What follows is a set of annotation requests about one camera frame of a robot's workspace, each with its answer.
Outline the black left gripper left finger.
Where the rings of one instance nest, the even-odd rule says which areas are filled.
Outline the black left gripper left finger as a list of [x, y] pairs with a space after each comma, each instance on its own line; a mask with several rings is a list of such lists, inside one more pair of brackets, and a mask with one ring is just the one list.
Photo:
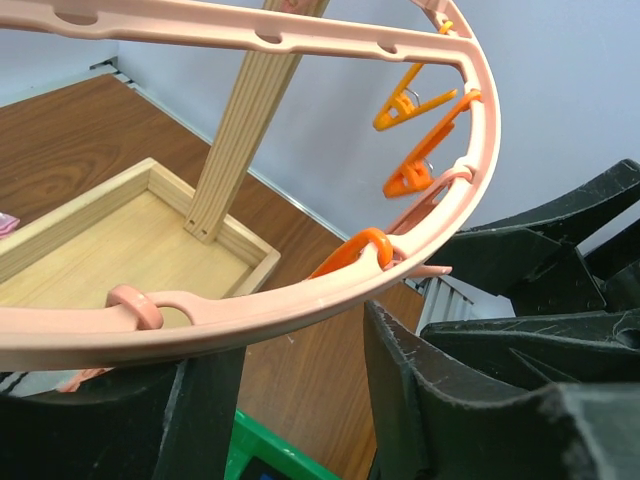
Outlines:
[[1, 397], [4, 479], [221, 479], [243, 348]]

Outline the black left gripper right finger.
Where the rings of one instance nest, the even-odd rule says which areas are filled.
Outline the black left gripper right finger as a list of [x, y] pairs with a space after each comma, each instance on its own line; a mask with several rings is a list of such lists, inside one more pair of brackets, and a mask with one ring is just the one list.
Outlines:
[[639, 380], [520, 388], [364, 308], [373, 479], [635, 479]]

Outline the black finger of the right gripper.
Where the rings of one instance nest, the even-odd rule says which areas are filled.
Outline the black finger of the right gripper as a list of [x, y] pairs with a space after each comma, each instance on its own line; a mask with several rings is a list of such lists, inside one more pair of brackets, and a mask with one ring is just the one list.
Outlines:
[[462, 230], [431, 258], [511, 301], [518, 316], [619, 312], [639, 305], [639, 225], [583, 254], [579, 244], [639, 201], [639, 165], [624, 159], [536, 208]]
[[421, 337], [461, 363], [520, 388], [639, 380], [639, 310], [449, 321]]

